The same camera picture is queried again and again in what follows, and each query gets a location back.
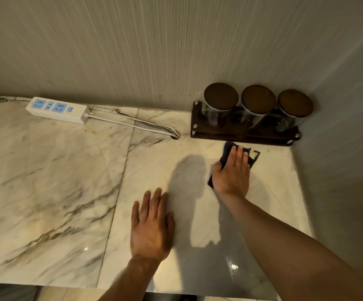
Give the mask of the person's left hand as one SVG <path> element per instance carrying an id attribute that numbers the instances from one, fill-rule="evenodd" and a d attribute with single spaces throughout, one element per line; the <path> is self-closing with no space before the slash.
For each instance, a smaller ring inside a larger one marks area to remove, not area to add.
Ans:
<path id="1" fill-rule="evenodd" d="M 156 219 L 149 219 L 149 204 L 154 192 L 146 191 L 139 203 L 139 224 L 131 227 L 130 252 L 132 257 L 142 255 L 163 262 L 169 255 L 173 238 L 167 238 L 166 216 L 168 193 L 162 192 Z"/>

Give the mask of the person's right hand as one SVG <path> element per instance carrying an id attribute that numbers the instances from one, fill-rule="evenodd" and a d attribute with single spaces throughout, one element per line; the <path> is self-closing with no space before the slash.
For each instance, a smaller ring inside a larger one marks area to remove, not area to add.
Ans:
<path id="1" fill-rule="evenodd" d="M 235 167 L 236 147 L 230 151 L 227 163 L 222 169 L 221 178 L 213 178 L 214 192 L 223 199 L 228 196 L 245 198 L 249 190 L 250 167 L 249 156 L 244 152 L 244 166 Z"/>

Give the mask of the dark cleaning cloth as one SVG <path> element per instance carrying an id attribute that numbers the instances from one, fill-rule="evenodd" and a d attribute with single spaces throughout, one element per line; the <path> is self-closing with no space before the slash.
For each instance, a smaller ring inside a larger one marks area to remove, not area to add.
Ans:
<path id="1" fill-rule="evenodd" d="M 223 154 L 219 160 L 219 162 L 222 164 L 221 169 L 223 169 L 227 163 L 230 151 L 233 147 L 236 147 L 236 149 L 238 148 L 238 145 L 232 141 L 226 141 L 224 144 L 224 148 L 223 148 Z M 246 148 L 243 147 L 243 152 L 247 152 L 249 159 L 248 159 L 248 164 L 249 167 L 252 168 L 253 165 L 255 164 L 255 162 L 257 161 L 257 159 L 260 156 L 260 151 L 254 150 L 253 152 L 256 153 L 256 156 L 254 158 L 250 157 L 250 153 L 251 153 L 251 148 Z M 211 187 L 212 189 L 214 189 L 214 185 L 213 185 L 213 176 L 211 175 L 209 180 L 208 180 L 208 186 Z"/>

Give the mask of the person's left forearm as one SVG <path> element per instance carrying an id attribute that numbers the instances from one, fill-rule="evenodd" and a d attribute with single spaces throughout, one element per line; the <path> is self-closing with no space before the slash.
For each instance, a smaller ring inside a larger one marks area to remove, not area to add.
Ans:
<path id="1" fill-rule="evenodd" d="M 161 261 L 142 255 L 130 259 L 123 273 L 98 301 L 143 301 Z"/>

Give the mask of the person's right forearm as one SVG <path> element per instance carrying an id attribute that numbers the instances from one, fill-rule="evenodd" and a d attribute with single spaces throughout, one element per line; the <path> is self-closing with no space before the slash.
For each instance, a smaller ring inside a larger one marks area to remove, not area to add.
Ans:
<path id="1" fill-rule="evenodd" d="M 363 277 L 324 245 L 236 193 L 216 194 L 282 301 L 363 301 Z"/>

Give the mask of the dark wooden jar rack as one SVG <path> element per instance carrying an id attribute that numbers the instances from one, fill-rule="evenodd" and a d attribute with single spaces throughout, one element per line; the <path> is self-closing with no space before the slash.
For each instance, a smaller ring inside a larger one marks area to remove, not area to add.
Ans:
<path id="1" fill-rule="evenodd" d="M 295 141 L 302 138 L 298 126 L 294 126 L 283 132 L 276 131 L 276 125 L 282 112 L 279 109 L 273 110 L 270 115 L 254 128 L 249 129 L 246 124 L 227 115 L 219 126 L 209 123 L 207 117 L 202 115 L 202 102 L 193 102 L 191 111 L 191 138 L 206 140 L 233 141 L 242 143 L 254 143 L 274 146 L 291 146 Z"/>

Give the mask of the glass jar with wooden lid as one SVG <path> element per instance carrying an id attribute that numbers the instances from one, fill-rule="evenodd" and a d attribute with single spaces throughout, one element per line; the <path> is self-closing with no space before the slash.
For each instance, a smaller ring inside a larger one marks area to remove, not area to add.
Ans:
<path id="1" fill-rule="evenodd" d="M 284 132 L 298 126 L 314 111 L 314 103 L 309 96 L 295 89 L 280 92 L 277 106 L 282 113 L 275 128 L 277 132 Z"/>
<path id="2" fill-rule="evenodd" d="M 240 123 L 251 130 L 275 109 L 277 99 L 275 94 L 266 86 L 250 85 L 243 90 L 241 103 L 243 111 Z"/>
<path id="3" fill-rule="evenodd" d="M 212 83 L 204 90 L 202 118 L 210 126 L 222 126 L 238 101 L 239 94 L 234 87 L 226 83 Z"/>

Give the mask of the white and blue power strip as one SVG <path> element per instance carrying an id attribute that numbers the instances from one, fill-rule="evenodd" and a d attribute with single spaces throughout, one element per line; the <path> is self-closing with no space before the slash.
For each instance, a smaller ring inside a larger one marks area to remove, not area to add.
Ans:
<path id="1" fill-rule="evenodd" d="M 26 110 L 37 117 L 85 125 L 91 110 L 86 105 L 33 97 Z"/>

